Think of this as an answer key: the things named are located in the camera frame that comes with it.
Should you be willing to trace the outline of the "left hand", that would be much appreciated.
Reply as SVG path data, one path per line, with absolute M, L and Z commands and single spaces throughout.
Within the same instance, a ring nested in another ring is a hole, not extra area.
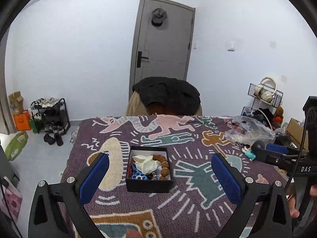
M 126 231 L 125 237 L 126 238 L 143 238 L 143 236 L 137 230 L 134 230 L 134 229 L 128 229 Z

